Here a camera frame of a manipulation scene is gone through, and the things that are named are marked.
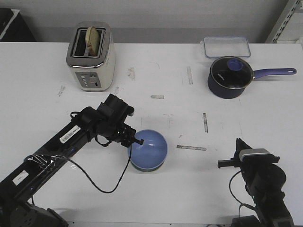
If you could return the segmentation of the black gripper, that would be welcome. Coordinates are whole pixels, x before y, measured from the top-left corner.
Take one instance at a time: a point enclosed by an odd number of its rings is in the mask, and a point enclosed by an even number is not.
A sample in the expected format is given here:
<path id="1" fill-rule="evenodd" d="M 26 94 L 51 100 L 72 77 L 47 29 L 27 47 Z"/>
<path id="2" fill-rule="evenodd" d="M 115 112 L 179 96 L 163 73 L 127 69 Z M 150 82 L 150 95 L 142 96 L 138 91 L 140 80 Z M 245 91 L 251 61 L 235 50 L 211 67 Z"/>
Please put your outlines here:
<path id="1" fill-rule="evenodd" d="M 125 123 L 118 124 L 117 126 L 102 126 L 97 130 L 94 140 L 101 146 L 107 147 L 112 142 L 120 143 L 124 147 L 130 147 L 132 143 L 143 145 L 144 139 L 135 138 L 136 130 L 131 128 Z M 107 143 L 98 141 L 98 135 L 107 139 Z"/>
<path id="2" fill-rule="evenodd" d="M 252 148 L 246 144 L 241 138 L 236 139 L 236 152 L 234 157 L 229 160 L 219 160 L 218 167 L 239 167 L 244 173 L 244 179 L 255 179 L 259 177 L 261 180 L 273 180 L 279 178 L 279 167 L 275 163 L 279 162 L 279 157 L 275 156 L 275 160 L 272 161 L 257 161 L 243 163 L 240 161 L 240 157 L 252 156 Z"/>

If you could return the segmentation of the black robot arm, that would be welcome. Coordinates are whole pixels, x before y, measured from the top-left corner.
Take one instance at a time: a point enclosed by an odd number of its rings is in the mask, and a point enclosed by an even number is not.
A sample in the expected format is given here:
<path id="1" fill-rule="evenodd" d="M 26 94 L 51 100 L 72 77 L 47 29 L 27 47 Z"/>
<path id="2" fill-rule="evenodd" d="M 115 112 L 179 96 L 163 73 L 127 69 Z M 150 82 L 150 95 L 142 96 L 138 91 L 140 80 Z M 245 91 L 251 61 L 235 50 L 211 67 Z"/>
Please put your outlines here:
<path id="1" fill-rule="evenodd" d="M 123 142 L 128 149 L 128 161 L 143 171 L 159 168 L 168 154 L 166 141 L 160 139 L 132 139 Z M 286 174 L 277 166 L 280 158 L 264 148 L 252 148 L 241 138 L 236 139 L 234 156 L 228 160 L 219 160 L 218 168 L 238 167 L 245 189 L 254 202 L 254 206 L 240 202 L 240 207 L 255 211 L 253 216 L 233 218 L 233 227 L 292 227 L 294 222 L 288 211 L 282 192 Z"/>
<path id="2" fill-rule="evenodd" d="M 71 122 L 34 154 L 27 156 L 0 183 L 0 225 L 2 227 L 67 227 L 69 224 L 52 209 L 43 209 L 28 200 L 84 145 L 98 136 L 130 148 L 144 140 L 125 124 L 134 108 L 109 94 L 97 109 L 90 106 L 71 113 Z"/>

